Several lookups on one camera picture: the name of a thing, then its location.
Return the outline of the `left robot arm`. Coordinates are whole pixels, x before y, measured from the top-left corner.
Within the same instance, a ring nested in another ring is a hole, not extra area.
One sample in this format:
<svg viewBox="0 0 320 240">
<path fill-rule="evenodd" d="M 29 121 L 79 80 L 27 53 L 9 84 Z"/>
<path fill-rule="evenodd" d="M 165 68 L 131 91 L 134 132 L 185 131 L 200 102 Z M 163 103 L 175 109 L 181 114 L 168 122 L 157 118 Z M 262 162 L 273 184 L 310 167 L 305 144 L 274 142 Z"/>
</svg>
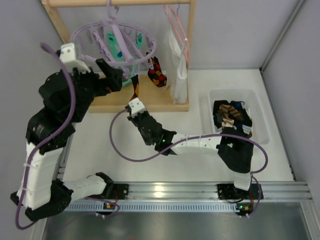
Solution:
<svg viewBox="0 0 320 240">
<path fill-rule="evenodd" d="M 60 70 L 47 77 L 39 88 L 43 108 L 28 122 L 27 157 L 21 187 L 11 194 L 18 207 L 32 222 L 60 214 L 76 200 L 106 199 L 114 194 L 114 181 L 102 172 L 82 180 L 64 182 L 54 179 L 60 156 L 95 97 L 122 88 L 122 70 L 103 59 L 96 64 L 104 77 L 92 69 Z"/>
</svg>

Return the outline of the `black sock with blue accents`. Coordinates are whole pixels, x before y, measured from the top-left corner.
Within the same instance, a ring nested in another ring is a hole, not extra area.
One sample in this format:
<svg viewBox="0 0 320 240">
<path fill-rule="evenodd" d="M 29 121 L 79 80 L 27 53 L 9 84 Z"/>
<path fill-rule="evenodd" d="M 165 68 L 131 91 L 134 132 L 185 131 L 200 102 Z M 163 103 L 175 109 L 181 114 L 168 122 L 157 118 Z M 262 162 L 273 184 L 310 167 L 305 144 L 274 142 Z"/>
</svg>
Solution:
<svg viewBox="0 0 320 240">
<path fill-rule="evenodd" d="M 243 133 L 248 139 L 250 139 L 253 135 L 252 133 L 253 121 L 252 121 L 252 118 L 247 113 L 247 110 L 245 108 L 245 102 L 231 101 L 230 104 L 240 114 L 240 117 L 235 117 L 235 116 L 232 117 L 234 119 L 233 126 L 238 132 Z"/>
</svg>

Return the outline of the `purple round clip hanger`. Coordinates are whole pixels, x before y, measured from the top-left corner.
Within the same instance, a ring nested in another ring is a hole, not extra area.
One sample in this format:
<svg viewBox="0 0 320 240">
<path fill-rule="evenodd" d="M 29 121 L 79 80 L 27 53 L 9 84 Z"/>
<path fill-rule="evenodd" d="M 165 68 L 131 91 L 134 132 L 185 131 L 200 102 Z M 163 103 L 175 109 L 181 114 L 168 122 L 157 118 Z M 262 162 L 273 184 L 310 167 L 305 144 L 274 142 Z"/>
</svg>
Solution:
<svg viewBox="0 0 320 240">
<path fill-rule="evenodd" d="M 111 11 L 111 1 L 106 2 L 108 20 L 84 25 L 75 30 L 70 41 L 80 47 L 80 57 L 87 62 L 103 58 L 110 66 L 123 71 L 125 79 L 137 75 L 140 66 L 154 69 L 157 42 L 141 27 L 117 21 L 119 6 Z"/>
</svg>

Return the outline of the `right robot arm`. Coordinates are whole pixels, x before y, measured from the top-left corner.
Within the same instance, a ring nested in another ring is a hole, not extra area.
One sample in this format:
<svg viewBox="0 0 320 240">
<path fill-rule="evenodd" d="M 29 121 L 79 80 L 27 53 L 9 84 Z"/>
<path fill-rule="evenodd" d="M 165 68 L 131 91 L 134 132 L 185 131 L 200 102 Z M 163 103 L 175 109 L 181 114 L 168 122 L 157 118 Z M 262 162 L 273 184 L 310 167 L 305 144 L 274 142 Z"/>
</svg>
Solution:
<svg viewBox="0 0 320 240">
<path fill-rule="evenodd" d="M 169 131 L 147 111 L 129 115 L 127 119 L 137 127 L 144 143 L 154 146 L 161 155 L 201 153 L 217 156 L 234 174 L 234 188 L 247 192 L 251 188 L 251 162 L 254 145 L 249 139 L 226 128 L 213 136 L 196 136 Z"/>
</svg>

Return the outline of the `brown striped sock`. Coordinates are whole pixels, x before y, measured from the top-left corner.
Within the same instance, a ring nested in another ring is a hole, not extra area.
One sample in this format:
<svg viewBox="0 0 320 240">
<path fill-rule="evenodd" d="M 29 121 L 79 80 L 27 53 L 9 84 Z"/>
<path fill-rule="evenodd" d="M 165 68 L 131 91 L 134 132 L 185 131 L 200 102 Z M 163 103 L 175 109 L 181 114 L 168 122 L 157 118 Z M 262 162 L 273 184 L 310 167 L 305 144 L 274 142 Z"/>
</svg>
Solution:
<svg viewBox="0 0 320 240">
<path fill-rule="evenodd" d="M 214 115 L 215 126 L 218 129 L 234 128 L 236 123 L 244 121 L 243 114 L 232 105 L 222 104 Z"/>
</svg>

